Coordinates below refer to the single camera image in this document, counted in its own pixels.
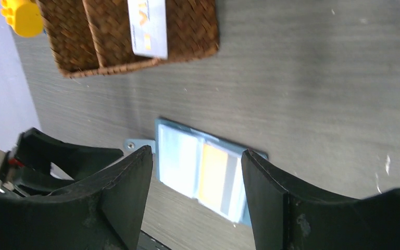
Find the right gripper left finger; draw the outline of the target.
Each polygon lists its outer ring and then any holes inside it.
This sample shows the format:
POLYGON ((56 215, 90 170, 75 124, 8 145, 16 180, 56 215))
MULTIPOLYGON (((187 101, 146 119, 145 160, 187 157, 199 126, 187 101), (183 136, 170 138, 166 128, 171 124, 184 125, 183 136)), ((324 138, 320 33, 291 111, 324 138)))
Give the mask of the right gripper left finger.
POLYGON ((136 249, 152 172, 143 146, 45 196, 0 192, 0 249, 136 249))

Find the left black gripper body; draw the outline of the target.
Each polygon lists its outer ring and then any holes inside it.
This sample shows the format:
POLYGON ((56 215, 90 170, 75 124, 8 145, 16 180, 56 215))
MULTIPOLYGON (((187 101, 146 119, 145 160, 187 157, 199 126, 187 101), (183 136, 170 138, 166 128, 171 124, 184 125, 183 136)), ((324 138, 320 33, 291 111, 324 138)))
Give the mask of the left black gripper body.
POLYGON ((41 156, 35 156, 28 163, 15 157, 16 149, 0 150, 0 192, 9 195, 29 197, 48 195, 72 184, 72 178, 59 167, 41 156))

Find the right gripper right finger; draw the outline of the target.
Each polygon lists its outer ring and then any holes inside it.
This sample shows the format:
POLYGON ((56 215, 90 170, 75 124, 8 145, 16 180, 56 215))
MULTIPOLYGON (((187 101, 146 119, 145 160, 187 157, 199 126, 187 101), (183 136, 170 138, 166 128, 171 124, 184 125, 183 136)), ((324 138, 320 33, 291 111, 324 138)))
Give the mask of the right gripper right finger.
POLYGON ((252 150, 242 173, 257 249, 400 249, 400 188, 364 199, 332 193, 252 150))

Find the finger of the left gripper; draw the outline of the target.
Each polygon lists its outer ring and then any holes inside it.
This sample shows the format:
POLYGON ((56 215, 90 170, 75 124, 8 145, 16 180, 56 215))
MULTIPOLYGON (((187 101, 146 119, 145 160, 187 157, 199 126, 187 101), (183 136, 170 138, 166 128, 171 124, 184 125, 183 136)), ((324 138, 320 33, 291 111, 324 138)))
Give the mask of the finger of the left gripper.
POLYGON ((81 180, 123 157, 118 148, 65 143, 36 128, 20 134, 14 149, 14 164, 49 174, 55 164, 69 177, 81 180))

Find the orange credit card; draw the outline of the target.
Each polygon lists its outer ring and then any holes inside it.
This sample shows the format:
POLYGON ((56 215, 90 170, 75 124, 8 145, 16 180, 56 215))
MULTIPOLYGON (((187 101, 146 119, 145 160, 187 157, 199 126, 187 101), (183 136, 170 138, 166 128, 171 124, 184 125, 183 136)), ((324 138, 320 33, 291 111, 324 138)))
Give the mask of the orange credit card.
POLYGON ((228 154, 212 145, 203 145, 199 174, 198 200, 212 210, 219 211, 226 178, 228 154))

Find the blue card holder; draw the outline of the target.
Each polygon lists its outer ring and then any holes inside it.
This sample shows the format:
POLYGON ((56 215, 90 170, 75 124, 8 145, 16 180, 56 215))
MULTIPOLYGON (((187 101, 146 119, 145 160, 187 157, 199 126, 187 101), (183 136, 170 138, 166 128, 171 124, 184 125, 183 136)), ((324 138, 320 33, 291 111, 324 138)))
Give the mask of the blue card holder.
POLYGON ((164 118, 155 120, 154 139, 125 139, 134 151, 149 145, 156 178, 234 224, 251 226, 241 158, 248 146, 164 118))

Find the brown wicker basket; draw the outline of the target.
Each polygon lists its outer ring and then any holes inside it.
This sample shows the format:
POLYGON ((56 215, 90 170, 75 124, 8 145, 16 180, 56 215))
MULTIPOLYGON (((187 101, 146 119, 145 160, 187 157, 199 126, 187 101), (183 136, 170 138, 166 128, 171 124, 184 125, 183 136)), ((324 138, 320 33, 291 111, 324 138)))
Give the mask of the brown wicker basket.
POLYGON ((217 53, 215 1, 37 1, 59 72, 129 73, 217 53))

